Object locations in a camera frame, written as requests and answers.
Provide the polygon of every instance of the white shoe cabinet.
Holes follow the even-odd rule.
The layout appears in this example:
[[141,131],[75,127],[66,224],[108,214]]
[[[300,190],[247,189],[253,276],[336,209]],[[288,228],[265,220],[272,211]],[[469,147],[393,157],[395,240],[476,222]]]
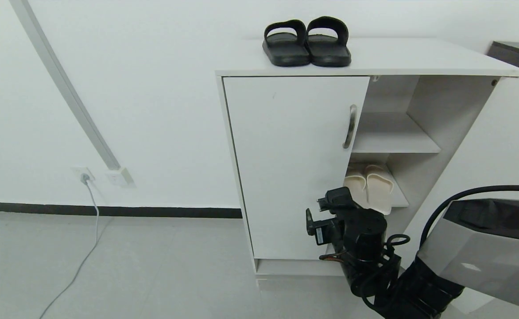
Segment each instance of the white shoe cabinet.
[[[305,210],[341,187],[349,162],[395,178],[387,234],[412,241],[443,200],[519,184],[519,68],[436,39],[350,39],[349,67],[276,67],[242,41],[217,84],[258,275],[342,275],[306,234]],[[489,194],[519,198],[519,194]]]

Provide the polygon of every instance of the gray floor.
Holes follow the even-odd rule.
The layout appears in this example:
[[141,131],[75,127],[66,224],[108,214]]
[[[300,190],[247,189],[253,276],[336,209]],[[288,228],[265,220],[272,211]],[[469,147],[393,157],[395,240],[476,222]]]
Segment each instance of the gray floor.
[[[84,216],[0,212],[0,319],[37,319],[94,240]],[[252,272],[242,220],[101,218],[101,240],[46,319],[373,319],[343,279]],[[444,319],[519,319],[494,300]]]

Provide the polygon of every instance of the cabinet top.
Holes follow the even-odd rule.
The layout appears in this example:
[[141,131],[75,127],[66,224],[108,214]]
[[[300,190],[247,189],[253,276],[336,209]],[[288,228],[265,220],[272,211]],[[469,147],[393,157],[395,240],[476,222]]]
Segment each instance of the cabinet top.
[[519,67],[456,44],[429,38],[350,38],[347,67],[279,67],[262,50],[261,40],[218,48],[216,73],[223,77],[325,75],[490,75],[519,77]]

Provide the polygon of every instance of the wall outlet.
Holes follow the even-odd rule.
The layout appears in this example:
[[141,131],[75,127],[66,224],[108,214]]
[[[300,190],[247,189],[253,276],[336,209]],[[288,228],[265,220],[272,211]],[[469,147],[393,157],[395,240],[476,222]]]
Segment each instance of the wall outlet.
[[94,175],[92,175],[92,173],[86,166],[73,166],[71,167],[71,170],[73,171],[78,180],[81,180],[82,174],[87,174],[90,180],[95,180]]
[[130,176],[130,173],[125,167],[121,167],[119,170],[107,171],[106,176],[108,177],[108,180],[110,180],[110,183],[116,186],[127,186],[134,182],[132,176]]

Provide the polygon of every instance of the black baseboard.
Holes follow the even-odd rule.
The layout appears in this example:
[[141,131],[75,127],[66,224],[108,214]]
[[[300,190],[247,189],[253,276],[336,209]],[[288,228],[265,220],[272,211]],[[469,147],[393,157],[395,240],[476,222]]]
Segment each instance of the black baseboard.
[[[242,218],[239,208],[115,207],[99,206],[100,216]],[[0,212],[96,216],[93,206],[38,205],[0,202]]]

